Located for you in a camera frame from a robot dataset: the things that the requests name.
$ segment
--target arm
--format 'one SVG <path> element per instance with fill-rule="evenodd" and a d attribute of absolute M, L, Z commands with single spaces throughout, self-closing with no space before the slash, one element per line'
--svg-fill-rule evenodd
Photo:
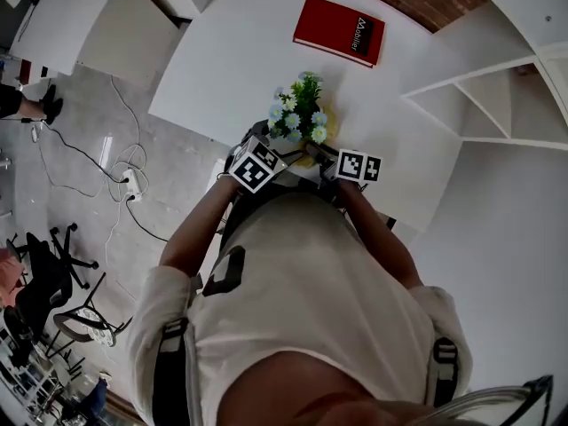
<path fill-rule="evenodd" d="M 357 185 L 340 179 L 338 196 L 371 256 L 405 288 L 422 286 L 408 249 L 379 218 Z"/>
<path fill-rule="evenodd" d="M 234 178 L 221 177 L 174 232 L 162 252 L 160 265 L 177 268 L 190 278 L 196 276 L 239 186 Z"/>

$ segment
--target white desk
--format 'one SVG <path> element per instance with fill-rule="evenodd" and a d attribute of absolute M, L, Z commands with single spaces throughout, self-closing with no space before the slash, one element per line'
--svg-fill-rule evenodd
<path fill-rule="evenodd" d="M 150 0 L 40 0 L 32 11 L 11 55 L 66 75 L 79 63 L 142 87 L 178 31 Z"/>
<path fill-rule="evenodd" d="M 384 158 L 367 198 L 423 231 L 462 143 L 398 96 L 400 69 L 430 34 L 378 0 L 331 1 L 386 22 L 378 67 L 292 43 L 304 0 L 213 0 L 187 29 L 149 112 L 232 146 L 267 118 L 277 86 L 314 71 L 324 78 L 341 122 L 334 145 Z"/>

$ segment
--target gray floor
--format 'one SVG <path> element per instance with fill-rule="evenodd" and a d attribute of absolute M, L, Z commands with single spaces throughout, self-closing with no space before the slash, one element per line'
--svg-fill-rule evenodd
<path fill-rule="evenodd" d="M 73 76 L 61 76 L 54 83 L 58 85 L 58 94 L 65 99 L 65 106 L 53 128 L 60 130 L 69 144 L 82 148 L 98 161 L 105 137 L 112 137 L 106 165 L 109 168 L 116 155 L 136 143 L 137 125 L 116 96 L 108 75 L 77 67 Z M 131 204 L 132 210 L 149 230 L 167 239 L 205 192 L 215 161 L 225 158 L 228 147 L 149 115 L 152 91 L 136 89 L 117 79 L 114 83 L 138 117 L 140 144 L 147 155 L 144 172 L 150 185 L 143 200 Z M 99 190 L 104 179 L 102 173 L 81 154 L 64 147 L 55 133 L 43 130 L 40 144 L 54 183 L 71 185 L 91 195 Z M 3 196 L 0 213 L 11 207 L 12 195 L 14 212 L 13 219 L 0 221 L 2 241 L 15 230 L 21 242 L 25 232 L 48 239 L 51 227 L 63 230 L 77 223 L 79 230 L 72 240 L 74 255 L 95 259 L 100 264 L 97 271 L 83 270 L 83 276 L 94 285 L 102 272 L 107 271 L 106 281 L 94 298 L 95 304 L 112 323 L 127 320 L 146 272 L 157 264 L 164 243 L 140 230 L 123 204 L 120 223 L 108 243 L 106 263 L 105 241 L 119 213 L 119 206 L 108 190 L 104 188 L 93 199 L 51 186 L 39 146 L 31 140 L 30 125 L 0 122 L 0 148 L 13 161 L 7 171 L 0 171 Z M 140 165 L 139 152 L 132 162 Z M 117 177 L 122 169 L 115 170 Z M 140 179 L 140 184 L 144 186 L 144 179 Z M 111 187 L 118 196 L 115 185 Z M 64 309 L 81 303 L 86 295 L 86 291 L 75 285 L 74 297 Z M 127 398 L 129 392 L 123 374 L 125 337 L 121 336 L 114 348 L 103 348 L 96 343 L 74 346 L 95 368 L 110 372 L 114 376 L 111 389 Z"/>

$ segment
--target book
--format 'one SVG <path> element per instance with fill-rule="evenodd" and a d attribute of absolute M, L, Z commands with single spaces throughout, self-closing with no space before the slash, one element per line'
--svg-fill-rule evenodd
<path fill-rule="evenodd" d="M 373 67 L 379 60 L 384 22 L 327 0 L 305 0 L 294 43 Z"/>

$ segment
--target light blue flower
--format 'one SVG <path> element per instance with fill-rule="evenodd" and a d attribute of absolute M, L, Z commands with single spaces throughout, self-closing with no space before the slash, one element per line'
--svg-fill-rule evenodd
<path fill-rule="evenodd" d="M 314 112 L 312 114 L 312 123 L 316 123 L 319 125 L 326 124 L 327 115 L 325 115 L 323 112 Z"/>
<path fill-rule="evenodd" d="M 277 122 L 282 118 L 282 106 L 280 104 L 273 104 L 270 108 L 269 116 L 271 120 Z"/>
<path fill-rule="evenodd" d="M 276 126 L 272 126 L 268 131 L 268 134 L 271 138 L 279 138 L 280 137 L 280 130 L 276 128 Z"/>
<path fill-rule="evenodd" d="M 299 142 L 302 139 L 302 133 L 299 130 L 292 130 L 288 134 L 287 139 L 290 142 Z"/>
<path fill-rule="evenodd" d="M 289 116 L 286 117 L 286 120 L 284 120 L 284 123 L 291 130 L 295 130 L 298 127 L 298 125 L 300 124 L 300 115 L 290 114 Z"/>
<path fill-rule="evenodd" d="M 312 71 L 304 71 L 303 73 L 300 73 L 300 75 L 298 76 L 298 79 L 300 79 L 302 81 L 306 77 L 313 77 L 314 75 L 315 74 Z"/>
<path fill-rule="evenodd" d="M 325 126 L 316 126 L 312 131 L 312 140 L 316 144 L 321 144 L 327 138 L 327 131 Z"/>
<path fill-rule="evenodd" d="M 274 99 L 280 99 L 280 95 L 284 93 L 284 87 L 278 87 L 275 91 L 274 91 Z"/>

